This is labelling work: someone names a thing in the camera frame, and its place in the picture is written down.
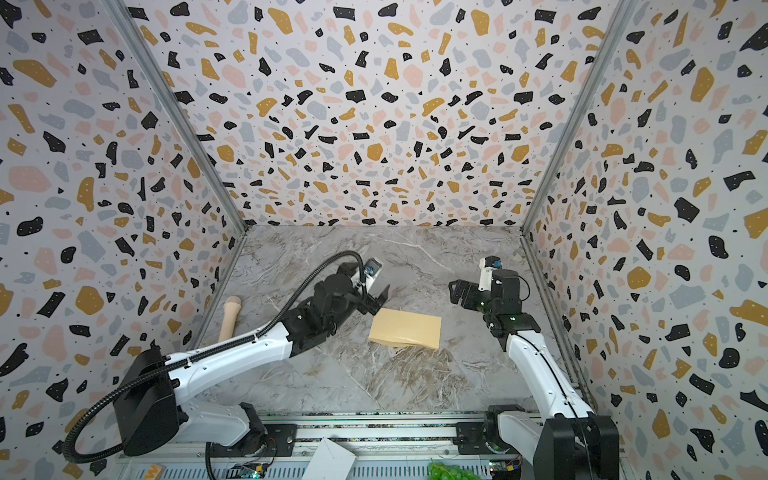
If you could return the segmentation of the aluminium corner post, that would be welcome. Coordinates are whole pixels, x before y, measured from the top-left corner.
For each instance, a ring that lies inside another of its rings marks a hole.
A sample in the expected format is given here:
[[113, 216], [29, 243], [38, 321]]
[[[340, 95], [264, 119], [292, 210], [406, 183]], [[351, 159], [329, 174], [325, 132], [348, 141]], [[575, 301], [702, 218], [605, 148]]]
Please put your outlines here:
[[543, 208], [547, 198], [548, 189], [554, 183], [555, 176], [565, 161], [570, 145], [575, 139], [583, 118], [587, 115], [591, 101], [613, 56], [613, 52], [619, 42], [619, 37], [626, 28], [636, 6], [637, 1], [635, 0], [621, 0], [617, 2], [615, 12], [607, 26], [605, 38], [601, 42], [592, 67], [568, 116], [563, 134], [554, 150], [552, 160], [541, 176], [539, 188], [534, 195], [534, 199], [522, 224], [521, 233], [524, 237], [534, 228], [536, 217]]
[[240, 217], [238, 210], [227, 193], [222, 180], [209, 160], [208, 154], [201, 141], [195, 134], [186, 115], [180, 108], [172, 88], [165, 81], [160, 66], [155, 60], [139, 28], [133, 21], [124, 1], [103, 1], [104, 8], [117, 31], [125, 40], [129, 50], [136, 59], [151, 85], [163, 109], [178, 131], [181, 139], [190, 148], [192, 156], [201, 168], [208, 185], [222, 205], [223, 211], [230, 218], [235, 230], [240, 236], [247, 233], [247, 225]]

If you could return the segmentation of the right circuit board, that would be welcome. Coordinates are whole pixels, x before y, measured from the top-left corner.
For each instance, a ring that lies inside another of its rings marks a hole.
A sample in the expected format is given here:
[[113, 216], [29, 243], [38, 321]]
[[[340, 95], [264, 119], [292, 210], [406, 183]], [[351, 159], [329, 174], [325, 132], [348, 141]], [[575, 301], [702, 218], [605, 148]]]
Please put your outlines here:
[[492, 480], [520, 480], [522, 463], [520, 459], [490, 461], [489, 472]]

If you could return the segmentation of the left aluminium corner post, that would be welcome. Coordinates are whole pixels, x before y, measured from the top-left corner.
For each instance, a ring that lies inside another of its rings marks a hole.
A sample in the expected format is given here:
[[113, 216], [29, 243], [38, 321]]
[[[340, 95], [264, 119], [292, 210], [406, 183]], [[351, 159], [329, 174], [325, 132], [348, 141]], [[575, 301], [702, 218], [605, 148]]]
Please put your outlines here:
[[192, 156], [201, 168], [208, 185], [222, 205], [223, 211], [230, 218], [235, 230], [240, 236], [247, 233], [247, 225], [240, 217], [238, 210], [227, 193], [222, 180], [209, 160], [208, 154], [201, 141], [195, 134], [186, 115], [180, 108], [172, 88], [165, 81], [160, 66], [155, 60], [139, 28], [133, 21], [124, 1], [103, 1], [104, 8], [117, 31], [125, 40], [129, 50], [136, 59], [151, 85], [163, 109], [178, 131], [181, 139], [190, 148]]

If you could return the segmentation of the white paper sheet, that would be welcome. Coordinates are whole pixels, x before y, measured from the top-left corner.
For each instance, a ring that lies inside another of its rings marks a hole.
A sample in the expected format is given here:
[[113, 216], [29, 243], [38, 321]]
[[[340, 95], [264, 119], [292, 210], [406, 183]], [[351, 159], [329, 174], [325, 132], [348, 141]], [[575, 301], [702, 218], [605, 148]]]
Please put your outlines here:
[[307, 465], [302, 480], [346, 480], [357, 456], [329, 438], [323, 438]]

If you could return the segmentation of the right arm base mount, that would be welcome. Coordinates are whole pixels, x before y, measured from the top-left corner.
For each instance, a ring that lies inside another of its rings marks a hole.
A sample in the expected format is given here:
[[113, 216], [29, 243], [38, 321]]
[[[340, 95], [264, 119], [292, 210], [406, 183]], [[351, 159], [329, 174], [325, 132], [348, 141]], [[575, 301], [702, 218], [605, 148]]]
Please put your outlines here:
[[543, 426], [518, 412], [504, 412], [483, 422], [459, 422], [453, 443], [461, 455], [519, 454], [532, 458]]

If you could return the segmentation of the green plastic object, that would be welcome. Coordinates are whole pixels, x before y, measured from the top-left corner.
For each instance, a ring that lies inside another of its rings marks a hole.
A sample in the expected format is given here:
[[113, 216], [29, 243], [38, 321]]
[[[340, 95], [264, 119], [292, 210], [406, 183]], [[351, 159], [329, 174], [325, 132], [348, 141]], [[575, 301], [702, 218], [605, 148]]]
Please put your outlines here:
[[468, 469], [459, 466], [432, 462], [427, 467], [428, 480], [480, 480], [480, 477]]

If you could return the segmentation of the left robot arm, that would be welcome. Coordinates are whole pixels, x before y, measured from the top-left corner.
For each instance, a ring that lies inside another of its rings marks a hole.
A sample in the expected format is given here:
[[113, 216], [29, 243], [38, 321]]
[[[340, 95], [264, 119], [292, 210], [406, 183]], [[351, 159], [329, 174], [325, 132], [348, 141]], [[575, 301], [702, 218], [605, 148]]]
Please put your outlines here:
[[312, 296], [288, 310], [271, 328], [203, 349], [164, 356], [141, 353], [127, 380], [146, 373], [153, 379], [122, 393], [114, 402], [122, 451], [140, 456], [170, 442], [203, 442], [223, 453], [252, 454], [266, 446], [267, 427], [247, 402], [224, 406], [198, 395], [255, 367], [298, 356], [335, 335], [355, 312], [376, 314], [389, 291], [362, 291], [357, 276], [332, 274]]

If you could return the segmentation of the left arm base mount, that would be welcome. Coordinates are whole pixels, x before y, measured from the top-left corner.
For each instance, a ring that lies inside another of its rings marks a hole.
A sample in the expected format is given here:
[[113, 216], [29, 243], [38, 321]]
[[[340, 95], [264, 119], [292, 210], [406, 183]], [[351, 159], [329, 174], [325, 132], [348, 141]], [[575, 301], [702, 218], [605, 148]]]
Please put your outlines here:
[[250, 431], [233, 446], [226, 447], [213, 443], [210, 456], [212, 458], [290, 457], [297, 439], [297, 430], [296, 424], [267, 424], [262, 431]]

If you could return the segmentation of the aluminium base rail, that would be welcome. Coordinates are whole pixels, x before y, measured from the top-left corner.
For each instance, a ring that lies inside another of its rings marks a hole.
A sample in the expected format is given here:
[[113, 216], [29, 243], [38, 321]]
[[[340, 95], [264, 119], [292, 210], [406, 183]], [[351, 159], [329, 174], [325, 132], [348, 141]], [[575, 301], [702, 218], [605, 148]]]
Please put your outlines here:
[[480, 479], [491, 479], [489, 462], [511, 459], [521, 460], [521, 479], [535, 479], [532, 467], [525, 465], [519, 454], [459, 453], [453, 443], [456, 424], [483, 422], [489, 409], [268, 415], [265, 426], [298, 426], [290, 457], [212, 458], [202, 443], [170, 443], [146, 456], [119, 457], [114, 476], [117, 479], [226, 479], [227, 470], [235, 464], [260, 462], [269, 465], [265, 479], [302, 479], [320, 441], [329, 438], [357, 456], [347, 479], [425, 479], [432, 462], [459, 466]]

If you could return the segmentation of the right aluminium corner post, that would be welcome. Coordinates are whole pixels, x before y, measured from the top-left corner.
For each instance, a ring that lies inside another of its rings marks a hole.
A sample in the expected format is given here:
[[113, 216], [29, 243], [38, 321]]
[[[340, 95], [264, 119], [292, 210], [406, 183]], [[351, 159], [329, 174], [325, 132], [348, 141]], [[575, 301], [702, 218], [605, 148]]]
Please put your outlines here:
[[621, 0], [617, 2], [615, 12], [607, 26], [605, 38], [601, 42], [592, 67], [568, 116], [563, 134], [554, 150], [552, 160], [541, 176], [539, 188], [534, 195], [534, 199], [522, 224], [521, 233], [524, 237], [534, 228], [536, 217], [543, 208], [547, 198], [548, 189], [554, 183], [555, 176], [565, 161], [570, 145], [575, 139], [583, 118], [587, 115], [591, 101], [613, 56], [613, 52], [619, 42], [619, 37], [626, 28], [636, 6], [637, 1], [635, 0]]

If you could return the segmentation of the wooden roller pin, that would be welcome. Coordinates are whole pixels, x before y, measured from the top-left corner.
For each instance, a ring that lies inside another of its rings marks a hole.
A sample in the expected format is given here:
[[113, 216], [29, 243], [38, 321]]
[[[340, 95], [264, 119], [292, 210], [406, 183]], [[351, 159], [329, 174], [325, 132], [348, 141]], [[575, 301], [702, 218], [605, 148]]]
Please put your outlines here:
[[242, 308], [241, 299], [238, 296], [230, 296], [224, 303], [224, 314], [218, 336], [218, 343], [229, 340], [234, 335], [235, 325]]

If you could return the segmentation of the small circuit board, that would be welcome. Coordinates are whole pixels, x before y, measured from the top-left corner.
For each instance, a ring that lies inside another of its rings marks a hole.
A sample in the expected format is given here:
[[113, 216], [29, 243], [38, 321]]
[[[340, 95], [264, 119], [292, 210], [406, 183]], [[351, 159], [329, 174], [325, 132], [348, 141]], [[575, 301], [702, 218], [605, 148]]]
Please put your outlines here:
[[235, 464], [227, 470], [226, 479], [265, 479], [269, 465], [260, 462]]

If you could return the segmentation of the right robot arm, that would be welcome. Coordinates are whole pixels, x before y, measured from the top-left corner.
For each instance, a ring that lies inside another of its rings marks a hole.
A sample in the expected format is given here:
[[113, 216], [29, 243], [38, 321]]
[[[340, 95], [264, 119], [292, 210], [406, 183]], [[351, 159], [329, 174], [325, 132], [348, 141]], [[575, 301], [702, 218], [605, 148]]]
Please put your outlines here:
[[576, 392], [558, 366], [534, 317], [523, 311], [513, 270], [481, 268], [477, 283], [449, 283], [450, 302], [482, 315], [491, 335], [512, 360], [535, 401], [539, 418], [518, 406], [491, 407], [485, 441], [509, 446], [532, 467], [535, 479], [618, 479], [619, 432]]

